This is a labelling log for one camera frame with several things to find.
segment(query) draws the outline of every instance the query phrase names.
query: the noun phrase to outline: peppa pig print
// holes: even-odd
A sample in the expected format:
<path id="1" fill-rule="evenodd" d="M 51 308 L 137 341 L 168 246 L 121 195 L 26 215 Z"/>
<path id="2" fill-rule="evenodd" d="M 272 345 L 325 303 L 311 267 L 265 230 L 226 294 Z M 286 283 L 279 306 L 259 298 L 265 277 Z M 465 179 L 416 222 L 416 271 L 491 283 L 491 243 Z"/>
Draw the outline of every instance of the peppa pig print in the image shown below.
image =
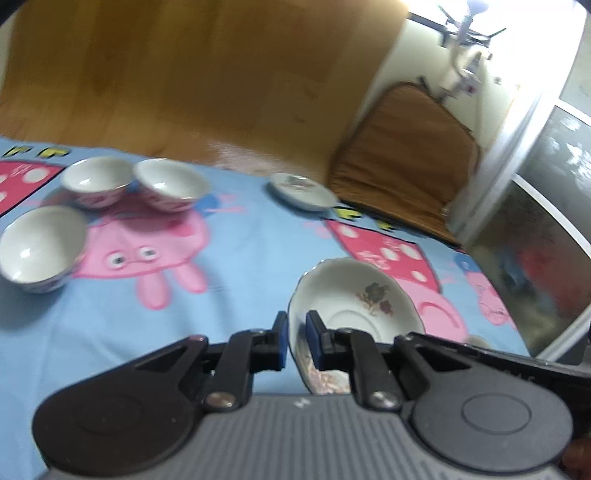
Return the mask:
<path id="1" fill-rule="evenodd" d="M 163 309 L 171 300 L 165 270 L 189 292 L 207 290 L 207 281 L 192 259 L 208 242 L 207 225 L 195 210 L 163 214 L 130 195 L 89 228 L 75 276 L 136 278 L 141 303 L 149 309 Z"/>

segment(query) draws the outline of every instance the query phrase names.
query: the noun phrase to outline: white saucer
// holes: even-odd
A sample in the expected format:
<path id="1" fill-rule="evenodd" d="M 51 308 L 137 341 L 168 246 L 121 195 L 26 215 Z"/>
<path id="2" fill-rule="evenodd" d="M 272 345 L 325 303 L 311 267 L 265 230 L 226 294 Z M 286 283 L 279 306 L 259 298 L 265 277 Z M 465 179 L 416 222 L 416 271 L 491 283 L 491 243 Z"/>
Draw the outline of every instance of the white saucer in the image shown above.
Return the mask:
<path id="1" fill-rule="evenodd" d="M 322 212 L 339 201 L 324 185 L 299 175 L 274 173 L 269 183 L 282 200 L 308 212 Z"/>
<path id="2" fill-rule="evenodd" d="M 309 310 L 317 310 L 329 329 L 364 330 L 377 342 L 425 332 L 412 300 L 379 268 L 349 257 L 323 260 L 302 276 L 288 308 L 291 354 L 315 394 L 347 393 L 349 379 L 340 371 L 320 372 L 312 363 L 304 328 Z"/>

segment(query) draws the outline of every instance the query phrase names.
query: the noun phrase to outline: screw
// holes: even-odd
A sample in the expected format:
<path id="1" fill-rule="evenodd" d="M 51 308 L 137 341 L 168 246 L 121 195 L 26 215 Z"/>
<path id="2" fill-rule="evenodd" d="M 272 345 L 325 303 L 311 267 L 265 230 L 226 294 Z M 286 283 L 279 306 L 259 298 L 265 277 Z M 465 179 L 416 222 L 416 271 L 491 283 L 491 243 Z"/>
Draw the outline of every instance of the screw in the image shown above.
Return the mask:
<path id="1" fill-rule="evenodd" d="M 394 410 L 400 406 L 400 399 L 392 392 L 374 392 L 369 396 L 369 405 L 376 410 Z"/>
<path id="2" fill-rule="evenodd" d="M 232 408 L 236 403 L 236 397 L 228 392 L 211 392 L 205 403 L 214 408 Z"/>

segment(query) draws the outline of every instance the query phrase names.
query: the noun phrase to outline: floral saucer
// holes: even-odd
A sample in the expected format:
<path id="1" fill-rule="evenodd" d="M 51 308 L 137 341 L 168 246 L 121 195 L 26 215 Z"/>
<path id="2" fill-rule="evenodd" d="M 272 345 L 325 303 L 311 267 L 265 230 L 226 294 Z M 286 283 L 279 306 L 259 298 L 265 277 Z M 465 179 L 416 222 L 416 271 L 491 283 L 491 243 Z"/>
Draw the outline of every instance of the floral saucer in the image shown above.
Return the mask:
<path id="1" fill-rule="evenodd" d="M 302 276 L 288 309 L 291 354 L 315 394 L 347 393 L 349 379 L 314 366 L 304 328 L 309 310 L 317 310 L 329 329 L 364 330 L 377 342 L 425 332 L 409 296 L 379 268 L 349 257 L 323 260 Z"/>

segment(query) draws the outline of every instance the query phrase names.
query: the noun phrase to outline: flower pattern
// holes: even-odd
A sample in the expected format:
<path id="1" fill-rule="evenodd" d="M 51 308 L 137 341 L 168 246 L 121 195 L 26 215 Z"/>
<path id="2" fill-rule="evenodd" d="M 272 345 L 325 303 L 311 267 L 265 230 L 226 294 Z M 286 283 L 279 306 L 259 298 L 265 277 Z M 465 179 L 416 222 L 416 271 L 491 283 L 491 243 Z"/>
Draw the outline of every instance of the flower pattern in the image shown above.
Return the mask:
<path id="1" fill-rule="evenodd" d="M 365 287 L 365 293 L 356 293 L 355 296 L 367 305 L 371 316 L 375 316 L 378 309 L 386 315 L 392 316 L 394 314 L 392 304 L 388 300 L 384 300 L 389 289 L 390 287 L 387 285 L 380 286 L 374 282 Z"/>

